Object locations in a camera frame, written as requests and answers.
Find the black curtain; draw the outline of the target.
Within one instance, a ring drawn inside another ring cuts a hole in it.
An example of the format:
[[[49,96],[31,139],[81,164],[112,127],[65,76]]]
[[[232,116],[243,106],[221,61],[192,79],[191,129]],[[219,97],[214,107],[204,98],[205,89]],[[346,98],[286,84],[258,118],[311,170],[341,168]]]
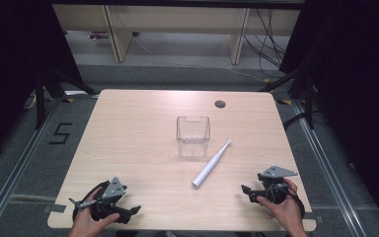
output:
[[[283,72],[296,68],[332,10],[335,30],[315,71],[333,129],[379,207],[379,0],[304,0]]]
[[[35,88],[82,81],[49,0],[0,0],[0,142]]]

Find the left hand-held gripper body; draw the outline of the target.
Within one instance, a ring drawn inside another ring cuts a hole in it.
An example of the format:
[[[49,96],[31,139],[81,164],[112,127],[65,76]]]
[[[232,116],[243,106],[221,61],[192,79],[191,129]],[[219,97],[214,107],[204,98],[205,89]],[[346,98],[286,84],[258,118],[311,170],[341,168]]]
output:
[[[81,200],[70,201],[74,204],[72,219],[75,219],[79,209],[91,208],[91,215],[94,220],[106,218],[107,216],[118,213],[126,215],[126,208],[117,206],[116,203],[126,194],[127,186],[124,186],[118,177],[113,177],[111,181],[99,183],[93,187]]]

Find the beige wooden shelf unit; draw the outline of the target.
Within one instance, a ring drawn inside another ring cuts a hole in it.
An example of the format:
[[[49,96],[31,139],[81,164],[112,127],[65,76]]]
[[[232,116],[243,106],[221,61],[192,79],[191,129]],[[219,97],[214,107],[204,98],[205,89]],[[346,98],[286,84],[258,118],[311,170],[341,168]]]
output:
[[[254,8],[52,6],[64,31],[106,32],[118,62],[125,60],[134,33],[215,34],[227,37],[231,62],[239,62],[245,35],[289,37],[297,10]]]

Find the clear plastic container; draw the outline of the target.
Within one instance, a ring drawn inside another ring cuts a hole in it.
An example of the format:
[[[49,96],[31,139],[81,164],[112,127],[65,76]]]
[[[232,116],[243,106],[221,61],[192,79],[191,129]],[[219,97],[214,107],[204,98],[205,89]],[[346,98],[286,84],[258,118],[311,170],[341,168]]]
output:
[[[210,140],[209,117],[178,117],[177,140],[182,157],[202,157]]]

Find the black metal stand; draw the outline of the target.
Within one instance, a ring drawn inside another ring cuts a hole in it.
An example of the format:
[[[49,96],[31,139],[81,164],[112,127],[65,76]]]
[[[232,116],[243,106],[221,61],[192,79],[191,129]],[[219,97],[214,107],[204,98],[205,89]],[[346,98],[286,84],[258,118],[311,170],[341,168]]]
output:
[[[72,77],[68,74],[49,67],[42,67],[36,74],[36,99],[37,99],[37,124],[36,128],[40,128],[44,123],[45,115],[45,106],[44,106],[44,91],[47,91],[52,98],[61,99],[66,93],[65,90],[61,87],[61,82],[67,82],[74,87],[84,91],[88,95],[99,95],[100,92],[85,85],[81,79],[81,76]]]
[[[285,121],[283,127],[288,129],[288,127],[298,119],[305,119],[306,123],[311,129],[314,128],[313,125],[313,76],[306,66],[300,65],[298,68],[289,72],[282,78],[276,80],[273,83],[268,83],[264,88],[260,89],[260,92],[270,92],[277,87],[287,83],[292,80],[291,87],[288,91],[288,96],[290,99],[299,99],[304,96],[305,100],[305,110],[304,112],[294,116],[293,118]]]

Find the metal floor rail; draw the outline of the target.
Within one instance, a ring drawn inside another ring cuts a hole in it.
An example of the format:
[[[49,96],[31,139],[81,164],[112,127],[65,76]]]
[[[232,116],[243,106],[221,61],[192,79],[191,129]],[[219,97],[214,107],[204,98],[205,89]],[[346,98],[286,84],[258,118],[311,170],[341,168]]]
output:
[[[52,99],[49,104],[44,107],[43,121],[41,121],[38,126],[33,126],[33,130],[28,136],[28,142],[22,148],[22,153],[18,156],[15,163],[11,167],[10,172],[5,177],[4,183],[0,187],[0,217],[11,199],[14,190],[25,174],[34,153],[38,148],[38,144],[42,140],[47,125],[60,103],[60,99]]]
[[[301,103],[299,101],[294,101],[293,109],[298,116],[301,116],[300,124],[302,126],[302,129],[313,150],[314,156],[317,159],[320,169],[328,183],[331,193],[337,203],[337,206],[341,212],[345,224],[351,233],[351,236],[368,237],[356,210],[354,209],[349,197],[347,196],[344,188],[342,187],[341,182],[337,177],[335,170],[332,167],[328,159],[328,156],[316,135],[316,132],[310,127],[309,123],[306,121],[306,112],[302,108]]]

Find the person's right hand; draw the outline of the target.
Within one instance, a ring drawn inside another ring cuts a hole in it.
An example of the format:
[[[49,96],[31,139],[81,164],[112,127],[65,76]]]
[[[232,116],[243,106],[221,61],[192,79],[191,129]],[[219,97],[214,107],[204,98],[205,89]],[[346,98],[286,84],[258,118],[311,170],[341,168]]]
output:
[[[297,186],[289,179],[285,179],[285,182],[289,186],[289,195],[284,202],[275,204],[269,202],[264,197],[258,197],[258,201],[270,211],[270,214],[266,218],[275,218],[287,233],[305,231],[301,217],[301,208],[298,204]]]

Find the person's left hand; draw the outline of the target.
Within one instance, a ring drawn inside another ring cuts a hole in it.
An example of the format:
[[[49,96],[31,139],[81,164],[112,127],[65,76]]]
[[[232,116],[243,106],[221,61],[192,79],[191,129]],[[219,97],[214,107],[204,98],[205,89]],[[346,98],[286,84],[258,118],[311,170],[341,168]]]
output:
[[[77,216],[73,222],[73,225],[69,231],[71,232],[87,232],[95,234],[95,237],[99,237],[100,233],[109,225],[115,223],[119,218],[118,213],[113,213],[106,218],[100,219],[98,221],[94,220],[91,215],[91,208],[85,207],[79,209]]]

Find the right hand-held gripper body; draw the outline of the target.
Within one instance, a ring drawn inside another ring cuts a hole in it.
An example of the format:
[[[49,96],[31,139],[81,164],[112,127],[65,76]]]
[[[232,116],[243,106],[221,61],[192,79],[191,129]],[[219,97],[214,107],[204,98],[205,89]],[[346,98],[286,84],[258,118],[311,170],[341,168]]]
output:
[[[270,166],[265,171],[258,173],[258,178],[265,188],[260,191],[260,196],[275,204],[282,203],[289,193],[289,186],[285,182],[285,178],[296,175],[297,173],[294,171],[274,165]]]

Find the white electric toothbrush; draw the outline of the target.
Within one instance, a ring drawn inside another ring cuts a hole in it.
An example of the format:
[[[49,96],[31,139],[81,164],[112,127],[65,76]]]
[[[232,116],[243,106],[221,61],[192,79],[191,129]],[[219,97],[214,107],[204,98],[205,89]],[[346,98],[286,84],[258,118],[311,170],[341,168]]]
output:
[[[191,182],[194,187],[196,187],[198,189],[203,184],[205,179],[208,177],[208,175],[211,173],[211,171],[214,169],[214,167],[220,161],[222,155],[224,154],[226,149],[232,144],[232,142],[233,142],[232,139],[228,139],[226,141],[226,143],[223,145],[223,147],[215,155],[213,155],[210,158],[210,160],[206,163],[206,165],[203,167],[203,169],[199,172],[199,174]]]

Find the grey tape strip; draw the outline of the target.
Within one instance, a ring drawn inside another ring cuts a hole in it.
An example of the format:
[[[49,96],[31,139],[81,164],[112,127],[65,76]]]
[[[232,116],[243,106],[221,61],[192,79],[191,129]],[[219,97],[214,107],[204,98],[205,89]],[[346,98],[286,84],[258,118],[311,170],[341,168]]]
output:
[[[61,204],[50,204],[46,205],[43,209],[44,213],[52,213],[52,212],[58,212],[63,213],[65,211],[66,206]]]
[[[314,212],[306,212],[304,214],[304,219],[313,219],[317,224],[323,224],[325,222],[324,217],[321,215],[317,215]]]

